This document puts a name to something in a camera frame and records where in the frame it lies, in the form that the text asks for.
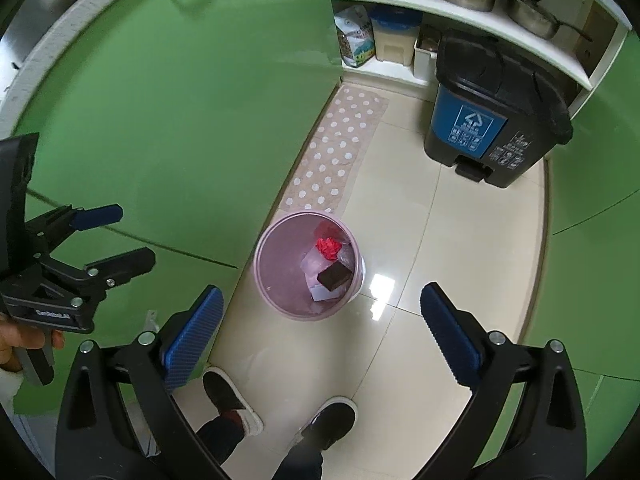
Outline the person's left hand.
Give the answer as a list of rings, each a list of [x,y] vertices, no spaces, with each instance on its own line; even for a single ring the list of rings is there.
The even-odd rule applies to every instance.
[[[20,324],[1,315],[0,320],[0,365],[2,370],[19,372],[22,364],[16,349],[39,350],[44,347],[47,337],[40,328]]]

